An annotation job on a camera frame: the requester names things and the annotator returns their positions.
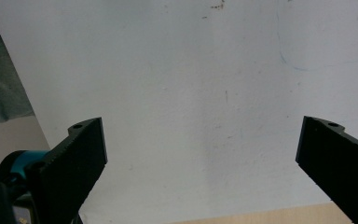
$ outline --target black mechanical part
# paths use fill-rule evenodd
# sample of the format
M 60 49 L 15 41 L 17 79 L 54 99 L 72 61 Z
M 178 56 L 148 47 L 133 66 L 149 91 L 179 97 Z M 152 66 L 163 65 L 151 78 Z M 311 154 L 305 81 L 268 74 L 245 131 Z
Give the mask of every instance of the black mechanical part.
M 358 223 L 358 140 L 335 122 L 305 117 L 296 161 Z
M 24 164 L 26 178 L 11 169 L 23 151 L 1 162 L 0 224 L 16 223 L 13 206 L 24 206 L 21 198 L 26 192 L 31 199 L 24 207 L 34 206 L 30 211 L 37 223 L 82 223 L 78 210 L 107 164 L 102 119 L 80 122 L 68 132 L 42 159 Z

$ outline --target white wall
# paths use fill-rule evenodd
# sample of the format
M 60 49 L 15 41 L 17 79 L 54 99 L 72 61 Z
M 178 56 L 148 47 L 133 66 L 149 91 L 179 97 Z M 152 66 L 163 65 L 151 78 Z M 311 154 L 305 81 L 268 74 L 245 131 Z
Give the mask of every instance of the white wall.
M 11 119 L 0 123 L 0 162 L 17 150 L 49 150 L 36 117 Z
M 86 223 L 166 223 L 328 198 L 297 167 L 304 115 L 358 136 L 358 1 L 0 0 L 51 147 L 103 117 Z

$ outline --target white backdrop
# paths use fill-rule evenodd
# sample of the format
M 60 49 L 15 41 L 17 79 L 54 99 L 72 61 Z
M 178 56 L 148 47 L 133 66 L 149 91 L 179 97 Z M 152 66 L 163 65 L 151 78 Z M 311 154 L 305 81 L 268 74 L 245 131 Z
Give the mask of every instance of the white backdrop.
M 85 223 L 324 203 L 303 116 L 358 137 L 358 1 L 0 0 L 0 32 L 51 147 L 103 117 Z

